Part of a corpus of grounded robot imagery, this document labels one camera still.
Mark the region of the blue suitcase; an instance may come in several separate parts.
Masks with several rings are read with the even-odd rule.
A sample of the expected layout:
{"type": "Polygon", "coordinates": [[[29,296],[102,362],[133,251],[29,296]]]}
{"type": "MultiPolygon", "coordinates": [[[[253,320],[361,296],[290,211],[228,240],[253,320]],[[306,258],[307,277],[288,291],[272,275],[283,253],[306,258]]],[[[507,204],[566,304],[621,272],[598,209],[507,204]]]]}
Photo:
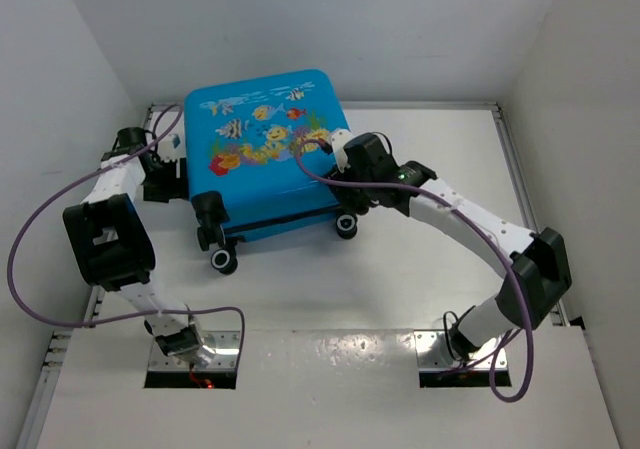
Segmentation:
{"type": "Polygon", "coordinates": [[[224,275],[236,246],[331,221],[338,236],[357,217],[320,183],[335,165],[318,141],[348,127],[329,77],[318,69],[203,87],[184,100],[189,200],[203,251],[224,275]]]}

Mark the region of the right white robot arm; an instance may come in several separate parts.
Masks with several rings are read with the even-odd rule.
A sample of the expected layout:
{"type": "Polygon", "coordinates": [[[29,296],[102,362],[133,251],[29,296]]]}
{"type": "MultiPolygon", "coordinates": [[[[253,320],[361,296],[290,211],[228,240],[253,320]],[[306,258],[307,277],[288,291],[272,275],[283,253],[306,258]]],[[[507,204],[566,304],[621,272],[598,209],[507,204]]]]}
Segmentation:
{"type": "Polygon", "coordinates": [[[351,169],[330,175],[346,206],[364,213],[395,209],[432,226],[486,262],[503,278],[500,290],[468,309],[445,338],[451,359],[467,360],[487,341],[529,323],[536,329],[572,285],[563,237],[511,224],[451,188],[434,171],[410,161],[385,181],[356,182],[351,169]]]}

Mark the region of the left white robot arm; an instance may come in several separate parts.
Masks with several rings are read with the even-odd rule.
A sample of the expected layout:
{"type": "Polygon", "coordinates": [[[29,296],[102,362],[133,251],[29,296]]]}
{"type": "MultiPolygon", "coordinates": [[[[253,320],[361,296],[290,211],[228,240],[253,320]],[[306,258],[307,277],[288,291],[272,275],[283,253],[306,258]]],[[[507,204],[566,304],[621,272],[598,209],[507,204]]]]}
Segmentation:
{"type": "Polygon", "coordinates": [[[145,180],[138,157],[114,156],[82,202],[63,211],[63,222],[78,268],[91,286],[100,286],[144,314],[161,352],[190,365],[202,365],[213,353],[205,345],[188,306],[170,295],[154,274],[155,252],[135,209],[145,180]]]}

